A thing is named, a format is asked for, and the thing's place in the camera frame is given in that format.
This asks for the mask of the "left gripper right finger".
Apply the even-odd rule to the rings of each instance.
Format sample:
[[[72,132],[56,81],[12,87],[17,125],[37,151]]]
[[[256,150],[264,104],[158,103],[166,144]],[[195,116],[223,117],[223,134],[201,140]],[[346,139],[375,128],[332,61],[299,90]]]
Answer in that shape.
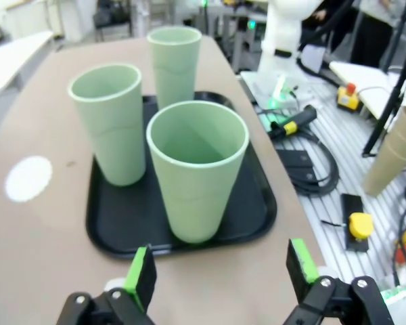
[[[285,324],[321,324],[326,318],[341,324],[394,323],[373,278],[361,276],[348,284],[320,275],[304,240],[289,240],[286,267],[298,305]]]

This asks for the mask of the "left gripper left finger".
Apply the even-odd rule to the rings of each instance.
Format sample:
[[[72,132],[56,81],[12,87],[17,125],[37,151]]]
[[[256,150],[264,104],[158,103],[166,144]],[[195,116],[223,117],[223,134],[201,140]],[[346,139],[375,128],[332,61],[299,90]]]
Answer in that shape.
[[[86,292],[74,292],[66,299],[57,320],[62,325],[144,325],[154,322],[148,307],[157,279],[156,264],[150,246],[137,249],[125,283],[93,298]]]

